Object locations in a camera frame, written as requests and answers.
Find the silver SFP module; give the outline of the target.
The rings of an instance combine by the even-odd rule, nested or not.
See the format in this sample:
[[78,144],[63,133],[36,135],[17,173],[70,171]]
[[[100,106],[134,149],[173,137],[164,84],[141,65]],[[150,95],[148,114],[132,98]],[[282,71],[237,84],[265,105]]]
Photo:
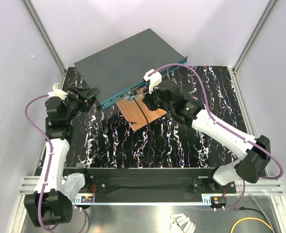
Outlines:
[[141,91],[137,91],[138,98],[143,98],[144,94]]

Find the pile of white modules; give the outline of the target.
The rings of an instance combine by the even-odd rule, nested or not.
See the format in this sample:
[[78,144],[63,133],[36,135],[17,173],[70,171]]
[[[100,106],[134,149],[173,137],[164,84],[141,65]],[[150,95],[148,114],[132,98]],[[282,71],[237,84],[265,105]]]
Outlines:
[[171,223],[169,230],[171,233],[194,233],[197,224],[192,222],[188,214],[170,215]]

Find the dark teal network switch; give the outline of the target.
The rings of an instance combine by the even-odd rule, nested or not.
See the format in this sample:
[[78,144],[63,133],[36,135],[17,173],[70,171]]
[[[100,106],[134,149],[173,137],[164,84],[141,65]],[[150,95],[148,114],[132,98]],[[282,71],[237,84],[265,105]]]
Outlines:
[[149,70],[186,61],[186,56],[152,29],[146,29],[75,62],[74,66],[89,87],[98,88],[98,108],[105,109],[147,86],[143,77]]

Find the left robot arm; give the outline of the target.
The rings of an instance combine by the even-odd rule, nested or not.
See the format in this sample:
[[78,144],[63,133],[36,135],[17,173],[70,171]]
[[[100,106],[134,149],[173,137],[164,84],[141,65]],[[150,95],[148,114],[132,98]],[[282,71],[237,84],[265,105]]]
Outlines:
[[24,199],[24,206],[35,227],[47,232],[72,219],[73,203],[82,192],[95,191],[87,169],[79,168],[63,180],[64,165],[70,149],[73,126],[71,121],[78,113],[89,112],[96,101],[97,88],[69,86],[65,92],[54,84],[53,90],[42,97],[46,99],[45,130],[41,130],[28,116],[29,123],[46,140],[46,155],[37,185]]

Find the wooden board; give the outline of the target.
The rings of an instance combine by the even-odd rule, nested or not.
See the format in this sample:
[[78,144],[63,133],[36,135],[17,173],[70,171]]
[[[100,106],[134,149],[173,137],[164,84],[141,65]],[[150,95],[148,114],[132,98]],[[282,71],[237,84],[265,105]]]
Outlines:
[[[141,91],[143,93],[145,89],[146,87],[141,88],[138,91]],[[139,109],[135,101],[131,99],[129,96],[116,102],[117,107],[119,108],[120,112],[125,117],[125,119],[127,121],[134,121],[137,123],[137,125],[130,124],[130,127],[134,132],[148,125],[143,114],[145,114],[149,123],[154,122],[155,120],[163,117],[166,114],[166,111],[162,109],[158,109],[156,111],[150,111],[147,108],[147,106],[143,103],[144,98],[138,98],[137,94],[134,96],[134,98],[142,111]]]

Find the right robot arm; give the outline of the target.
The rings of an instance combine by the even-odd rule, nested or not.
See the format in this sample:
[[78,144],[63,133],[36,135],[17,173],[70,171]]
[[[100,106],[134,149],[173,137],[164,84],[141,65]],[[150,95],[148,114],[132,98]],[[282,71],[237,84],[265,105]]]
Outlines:
[[270,158],[270,140],[261,135],[256,138],[244,133],[210,113],[203,104],[186,100],[179,87],[165,80],[159,85],[143,90],[143,102],[150,111],[162,109],[175,121],[208,135],[228,148],[237,159],[219,166],[203,180],[201,189],[219,192],[237,180],[257,183],[263,176]]

